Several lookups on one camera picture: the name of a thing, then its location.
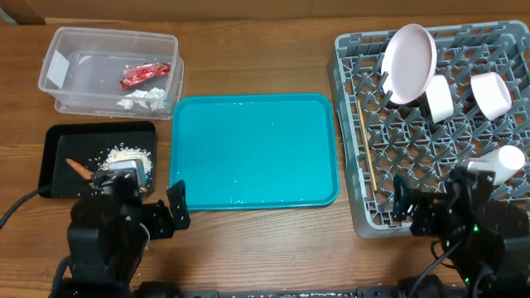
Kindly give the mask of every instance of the wooden table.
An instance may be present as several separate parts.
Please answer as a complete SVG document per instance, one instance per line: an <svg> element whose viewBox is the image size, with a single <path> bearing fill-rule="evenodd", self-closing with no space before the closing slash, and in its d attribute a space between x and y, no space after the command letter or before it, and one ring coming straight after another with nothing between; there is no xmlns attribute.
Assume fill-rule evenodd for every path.
<svg viewBox="0 0 530 298"><path fill-rule="evenodd" d="M99 27L175 35L185 61L183 95L319 92L330 98L326 64L341 33L397 29L417 22L442 26L530 15L356 17L297 21L108 23ZM0 27L0 213L36 188L46 130L57 123L124 119L61 114L37 88L57 26ZM169 180L171 122L158 132L156 191ZM342 138L335 118L340 194L329 207L199 212L172 239L150 243L132 287L175 282L184 290L327 290L395 284L432 262L430 240L362 239L355 234L344 178ZM48 296L58 262L69 254L71 199L35 198L0 231L0 296ZM438 267L447 284L455 272Z"/></svg>

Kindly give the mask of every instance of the white cup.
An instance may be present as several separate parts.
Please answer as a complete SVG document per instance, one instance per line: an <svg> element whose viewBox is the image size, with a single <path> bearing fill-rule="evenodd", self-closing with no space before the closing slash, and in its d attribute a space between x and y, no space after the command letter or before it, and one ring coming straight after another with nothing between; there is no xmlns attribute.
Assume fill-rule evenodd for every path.
<svg viewBox="0 0 530 298"><path fill-rule="evenodd" d="M472 76L471 89L480 111L489 120L496 119L512 107L508 87L497 73L490 72Z"/></svg>
<svg viewBox="0 0 530 298"><path fill-rule="evenodd" d="M521 170L526 157L521 149L506 145L478 158L468 158L464 165L469 171L492 171L494 185L502 185L509 177Z"/></svg>
<svg viewBox="0 0 530 298"><path fill-rule="evenodd" d="M449 90L449 84L445 76L433 76L429 86L425 90L425 94L434 123L448 118L455 111L451 91Z"/></svg>

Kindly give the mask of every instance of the carrot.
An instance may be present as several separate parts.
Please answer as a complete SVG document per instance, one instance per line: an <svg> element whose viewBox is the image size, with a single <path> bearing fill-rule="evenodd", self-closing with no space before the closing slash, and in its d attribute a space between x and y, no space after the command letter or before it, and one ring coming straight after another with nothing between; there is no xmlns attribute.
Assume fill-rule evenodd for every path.
<svg viewBox="0 0 530 298"><path fill-rule="evenodd" d="M72 169L74 169L74 171L76 171L79 175L81 175L83 179L92 180L92 172L89 169L82 166L79 162L71 160L70 158L65 158L65 159L66 159L66 162L68 162L68 164L72 167Z"/></svg>

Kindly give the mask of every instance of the black tray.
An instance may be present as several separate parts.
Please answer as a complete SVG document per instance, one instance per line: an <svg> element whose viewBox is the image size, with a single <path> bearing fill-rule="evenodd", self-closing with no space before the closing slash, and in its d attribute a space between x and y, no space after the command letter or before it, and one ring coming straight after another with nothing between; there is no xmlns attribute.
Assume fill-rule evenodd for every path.
<svg viewBox="0 0 530 298"><path fill-rule="evenodd" d="M147 193L154 191L155 164L157 160L157 133L148 121L123 123L90 123L55 125L46 133L42 153L39 189L46 185L40 195L46 198L79 198L90 193L89 184L66 163L71 158L96 171L98 162L103 163L114 146L149 151L152 163L147 175Z"/></svg>

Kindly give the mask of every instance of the candy wrapper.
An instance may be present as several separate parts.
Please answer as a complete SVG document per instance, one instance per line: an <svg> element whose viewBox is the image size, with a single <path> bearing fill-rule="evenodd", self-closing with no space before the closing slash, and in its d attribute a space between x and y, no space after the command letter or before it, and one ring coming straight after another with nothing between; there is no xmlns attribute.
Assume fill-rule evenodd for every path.
<svg viewBox="0 0 530 298"><path fill-rule="evenodd" d="M136 86L157 76L168 76L171 73L169 63L151 63L125 69L123 79L119 81L124 89Z"/></svg>

